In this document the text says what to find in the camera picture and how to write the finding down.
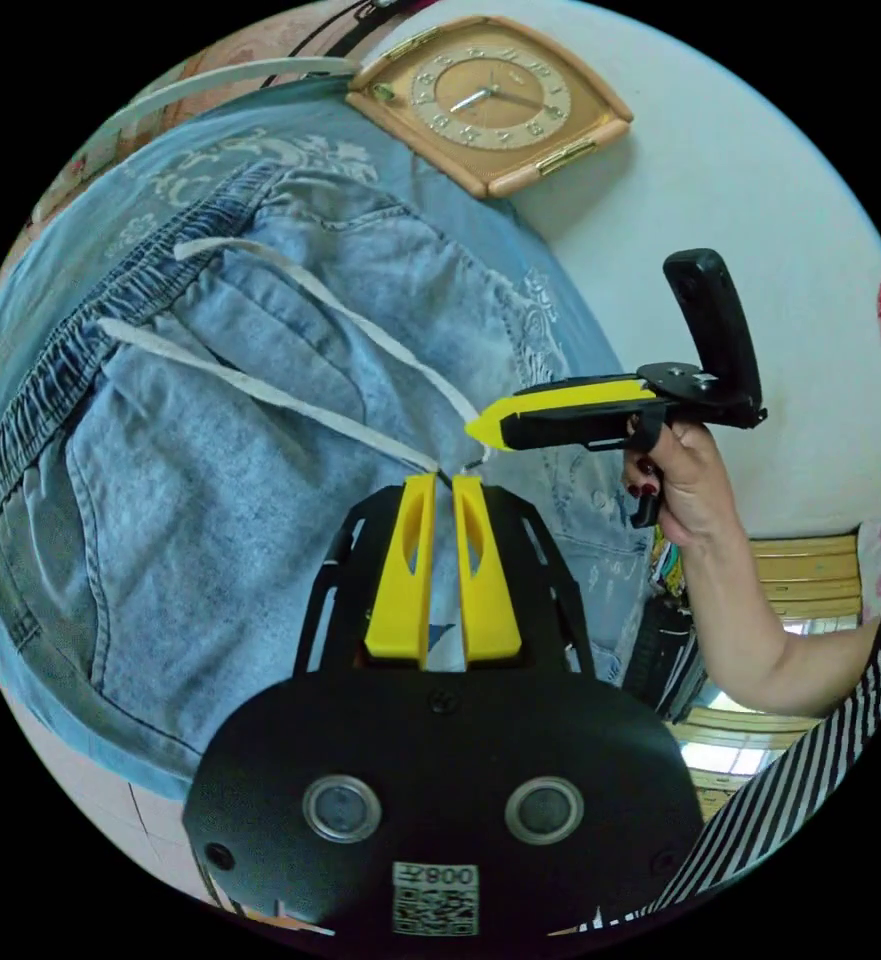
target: window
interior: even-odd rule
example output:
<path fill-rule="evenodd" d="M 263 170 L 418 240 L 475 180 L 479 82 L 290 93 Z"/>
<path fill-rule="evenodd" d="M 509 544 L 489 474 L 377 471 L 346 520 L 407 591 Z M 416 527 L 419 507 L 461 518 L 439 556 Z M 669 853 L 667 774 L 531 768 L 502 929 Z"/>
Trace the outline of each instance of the window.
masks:
<path fill-rule="evenodd" d="M 731 773 L 751 777 L 765 770 L 782 750 L 757 750 L 749 747 L 717 747 L 706 743 L 685 743 L 680 748 L 687 766 L 710 773 Z"/>

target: clock face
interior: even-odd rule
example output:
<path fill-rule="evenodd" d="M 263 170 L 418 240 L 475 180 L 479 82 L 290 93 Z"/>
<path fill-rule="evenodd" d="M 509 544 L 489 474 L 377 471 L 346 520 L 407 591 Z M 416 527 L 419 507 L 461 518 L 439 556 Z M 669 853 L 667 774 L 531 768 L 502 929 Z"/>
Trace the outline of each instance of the clock face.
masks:
<path fill-rule="evenodd" d="M 435 134 L 480 150 L 530 147 L 562 130 L 570 89 L 522 47 L 476 44 L 441 50 L 410 81 L 414 116 Z"/>

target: tiled floor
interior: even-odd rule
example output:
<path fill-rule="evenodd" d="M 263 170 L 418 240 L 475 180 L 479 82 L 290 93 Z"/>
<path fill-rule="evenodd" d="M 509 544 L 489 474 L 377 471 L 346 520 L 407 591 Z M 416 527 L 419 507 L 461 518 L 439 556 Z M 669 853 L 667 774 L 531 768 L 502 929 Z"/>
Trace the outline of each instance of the tiled floor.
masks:
<path fill-rule="evenodd" d="M 205 903 L 220 905 L 208 892 L 193 858 L 180 822 L 180 804 L 133 786 L 71 750 L 5 696 L 46 768 L 107 840 L 157 879 Z"/>

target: striped shirt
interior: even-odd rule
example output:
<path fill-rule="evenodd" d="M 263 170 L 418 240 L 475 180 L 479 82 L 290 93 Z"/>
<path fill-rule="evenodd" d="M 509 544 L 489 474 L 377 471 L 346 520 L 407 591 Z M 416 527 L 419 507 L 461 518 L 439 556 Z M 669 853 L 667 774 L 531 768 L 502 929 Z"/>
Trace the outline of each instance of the striped shirt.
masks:
<path fill-rule="evenodd" d="M 663 893 L 622 921 L 608 923 L 598 913 L 579 929 L 613 926 L 683 903 L 756 866 L 817 812 L 880 720 L 881 620 L 870 660 L 853 692 L 711 818 Z"/>

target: white drawstring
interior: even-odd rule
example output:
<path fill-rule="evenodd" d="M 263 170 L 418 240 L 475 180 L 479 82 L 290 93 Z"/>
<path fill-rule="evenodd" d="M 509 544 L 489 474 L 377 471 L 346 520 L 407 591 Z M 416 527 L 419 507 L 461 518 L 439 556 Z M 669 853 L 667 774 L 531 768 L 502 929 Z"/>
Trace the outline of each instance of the white drawstring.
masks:
<path fill-rule="evenodd" d="M 463 418 L 464 423 L 470 423 L 476 420 L 479 414 L 474 409 L 473 404 L 452 384 L 449 380 L 442 377 L 432 367 L 421 363 L 413 353 L 402 343 L 394 340 L 385 330 L 378 327 L 375 323 L 354 313 L 349 307 L 344 306 L 332 291 L 328 290 L 309 270 L 305 270 L 299 263 L 285 257 L 278 250 L 266 246 L 263 243 L 256 243 L 253 240 L 241 240 L 237 237 L 211 237 L 204 240 L 191 240 L 189 243 L 178 243 L 173 248 L 173 255 L 178 260 L 186 260 L 198 253 L 206 250 L 214 250 L 218 247 L 237 247 L 240 250 L 246 250 L 248 253 L 262 257 L 264 260 L 273 264 L 278 270 L 285 273 L 295 283 L 300 284 L 304 290 L 316 297 L 328 307 L 332 307 L 339 313 L 342 313 L 353 323 L 357 329 L 365 333 L 378 347 L 385 350 L 390 356 L 395 357 L 401 363 L 422 373 L 426 379 L 436 387 L 437 390 L 447 399 L 450 406 Z"/>
<path fill-rule="evenodd" d="M 414 450 L 413 447 L 408 447 L 406 444 L 393 440 L 376 430 L 372 430 L 362 423 L 357 423 L 356 420 L 351 420 L 350 417 L 344 417 L 331 410 L 325 410 L 323 407 L 315 407 L 312 404 L 304 403 L 302 400 L 297 400 L 296 397 L 291 397 L 289 393 L 284 393 L 276 387 L 271 387 L 270 384 L 264 383 L 256 377 L 247 376 L 245 373 L 240 373 L 238 370 L 231 370 L 229 367 L 222 367 L 217 363 L 201 360 L 179 344 L 172 343 L 170 340 L 157 336 L 155 333 L 150 333 L 148 330 L 143 330 L 140 327 L 134 327 L 122 320 L 114 320 L 111 317 L 101 317 L 98 323 L 103 331 L 115 340 L 140 347 L 141 350 L 146 350 L 147 353 L 152 353 L 155 356 L 166 357 L 168 360 L 175 360 L 177 363 L 194 367 L 197 370 L 205 370 L 207 373 L 212 373 L 215 377 L 219 377 L 238 390 L 242 390 L 255 400 L 262 400 L 264 403 L 269 403 L 274 407 L 293 410 L 295 413 L 309 417 L 311 420 L 315 420 L 317 423 L 321 423 L 325 427 L 329 427 L 331 430 L 343 434 L 345 437 L 359 440 L 360 443 L 366 444 L 368 447 L 373 447 L 375 450 L 379 450 L 389 457 L 395 457 L 398 460 L 403 460 L 406 463 L 419 467 L 426 473 L 438 473 L 440 470 L 439 464 L 435 460 L 426 454 L 420 453 L 418 450 Z"/>
<path fill-rule="evenodd" d="M 460 393 L 459 390 L 457 390 L 456 387 L 453 386 L 453 384 L 444 379 L 433 368 L 421 363 L 413 355 L 413 353 L 410 352 L 410 350 L 403 346 L 403 344 L 394 340 L 393 337 L 378 327 L 375 323 L 372 323 L 366 317 L 363 317 L 358 313 L 354 313 L 348 307 L 344 306 L 333 295 L 333 293 L 331 293 L 331 291 L 329 291 L 315 276 L 313 276 L 313 274 L 305 270 L 299 264 L 289 260 L 278 251 L 273 250 L 262 243 L 256 243 L 250 240 L 241 240 L 233 237 L 211 237 L 209 239 L 193 240 L 189 243 L 177 244 L 176 247 L 174 247 L 174 256 L 177 258 L 177 260 L 186 260 L 188 257 L 202 253 L 206 250 L 212 250 L 224 246 L 239 247 L 240 249 L 246 250 L 249 253 L 263 257 L 279 270 L 287 274 L 287 276 L 289 276 L 318 300 L 346 316 L 377 346 L 381 347 L 401 363 L 404 363 L 407 366 L 412 367 L 414 370 L 422 373 L 424 377 L 431 384 L 433 384 L 433 386 L 436 387 L 436 389 L 439 390 L 440 393 L 443 394 L 443 396 L 450 402 L 450 405 L 463 418 L 465 423 L 477 417 L 478 414 L 473 405 L 469 400 L 467 400 L 466 397 L 463 396 L 462 393 Z M 406 444 L 401 443 L 398 440 L 394 440 L 377 430 L 373 430 L 362 423 L 357 423 L 356 420 L 353 420 L 350 417 L 345 417 L 342 414 L 334 413 L 333 411 L 326 410 L 323 407 L 316 407 L 313 404 L 304 403 L 302 400 L 298 400 L 296 397 L 293 397 L 282 390 L 278 390 L 276 387 L 272 387 L 270 384 L 264 383 L 262 380 L 258 380 L 256 377 L 248 376 L 247 374 L 240 373 L 237 370 L 231 370 L 230 368 L 221 366 L 218 363 L 211 363 L 207 360 L 201 360 L 199 357 L 195 356 L 184 347 L 181 347 L 179 344 L 173 343 L 172 341 L 158 336 L 155 333 L 150 333 L 147 330 L 143 330 L 140 327 L 135 327 L 132 324 L 126 323 L 122 320 L 116 320 L 110 317 L 102 317 L 98 323 L 103 331 L 109 336 L 113 337 L 115 340 L 137 346 L 142 350 L 146 350 L 148 353 L 154 354 L 155 356 L 165 357 L 168 360 L 182 363 L 185 366 L 194 367 L 197 370 L 204 370 L 207 373 L 212 373 L 215 377 L 219 377 L 221 380 L 231 384 L 238 390 L 243 391 L 248 396 L 251 396 L 256 400 L 261 400 L 264 403 L 271 404 L 272 406 L 281 407 L 286 410 L 292 410 L 304 417 L 309 417 L 311 420 L 328 427 L 330 430 L 334 430 L 343 436 L 357 440 L 360 443 L 363 443 L 374 450 L 378 450 L 389 457 L 393 457 L 397 460 L 410 464 L 411 466 L 417 467 L 426 473 L 437 473 L 441 476 L 441 478 L 444 479 L 444 482 L 448 482 L 445 478 L 445 474 L 440 469 L 440 465 L 432 457 L 428 457 L 426 454 L 421 453 L 418 450 L 414 450 L 412 447 L 408 447 Z M 477 463 L 471 464 L 469 467 L 464 468 L 464 471 L 473 469 L 475 466 L 485 463 L 491 452 L 491 448 L 484 446 L 483 458 L 480 461 L 477 461 Z"/>

